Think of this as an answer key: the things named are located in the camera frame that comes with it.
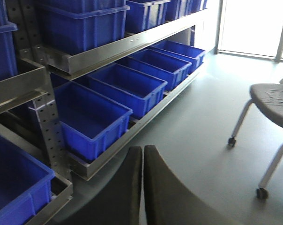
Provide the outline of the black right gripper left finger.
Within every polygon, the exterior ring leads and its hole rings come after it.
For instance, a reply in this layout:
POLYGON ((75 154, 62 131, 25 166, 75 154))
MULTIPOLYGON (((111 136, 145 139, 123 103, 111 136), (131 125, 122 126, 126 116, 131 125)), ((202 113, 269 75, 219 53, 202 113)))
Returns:
POLYGON ((142 188, 142 148, 130 147, 104 188, 61 225, 138 225, 142 188))

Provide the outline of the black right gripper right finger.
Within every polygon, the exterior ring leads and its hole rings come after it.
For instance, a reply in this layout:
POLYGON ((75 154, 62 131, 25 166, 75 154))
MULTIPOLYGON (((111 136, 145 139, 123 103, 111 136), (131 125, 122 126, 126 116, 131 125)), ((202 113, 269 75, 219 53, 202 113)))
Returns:
POLYGON ((170 170, 154 145, 144 147, 143 178, 149 225, 235 224, 194 195, 170 170))

